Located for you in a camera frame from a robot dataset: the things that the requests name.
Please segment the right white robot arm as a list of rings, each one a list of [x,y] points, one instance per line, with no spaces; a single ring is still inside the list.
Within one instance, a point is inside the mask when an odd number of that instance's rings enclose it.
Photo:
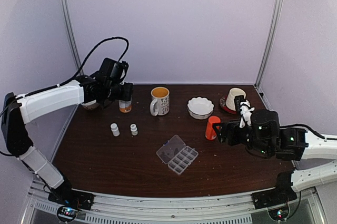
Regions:
[[[278,113],[259,110],[239,120],[212,125],[218,140],[230,146],[242,144],[247,153],[282,161],[330,159],[316,168],[283,172],[270,192],[273,203],[282,203],[290,192],[336,181],[336,136],[322,135],[304,124],[281,126]]]

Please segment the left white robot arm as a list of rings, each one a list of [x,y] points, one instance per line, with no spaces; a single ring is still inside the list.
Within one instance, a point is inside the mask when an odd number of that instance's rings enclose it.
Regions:
[[[38,175],[64,205],[71,205],[76,194],[67,178],[34,146],[26,125],[72,105],[103,106],[105,101],[129,101],[133,84],[124,82],[128,68],[126,61],[105,58],[100,69],[90,76],[80,75],[43,90],[5,96],[1,129],[9,154]]]

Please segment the clear plastic pill organizer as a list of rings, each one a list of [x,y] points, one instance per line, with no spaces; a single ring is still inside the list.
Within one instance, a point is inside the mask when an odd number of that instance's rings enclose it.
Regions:
[[[177,175],[181,175],[198,157],[199,153],[174,135],[156,152],[161,161]]]

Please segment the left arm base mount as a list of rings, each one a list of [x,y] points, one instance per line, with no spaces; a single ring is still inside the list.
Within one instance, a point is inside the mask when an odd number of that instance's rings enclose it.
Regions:
[[[73,209],[91,210],[94,195],[88,192],[59,187],[51,189],[48,200]]]

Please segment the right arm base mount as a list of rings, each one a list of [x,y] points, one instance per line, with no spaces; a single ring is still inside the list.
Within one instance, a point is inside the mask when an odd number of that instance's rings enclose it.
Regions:
[[[292,189],[271,189],[255,192],[252,194],[254,207],[256,210],[269,208],[297,199],[297,194]]]

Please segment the grey-capped orange pill bottle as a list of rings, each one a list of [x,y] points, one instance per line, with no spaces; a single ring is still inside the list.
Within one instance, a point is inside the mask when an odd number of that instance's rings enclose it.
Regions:
[[[119,100],[118,101],[119,104],[119,110],[122,113],[129,113],[132,110],[132,101],[123,101],[123,100]]]

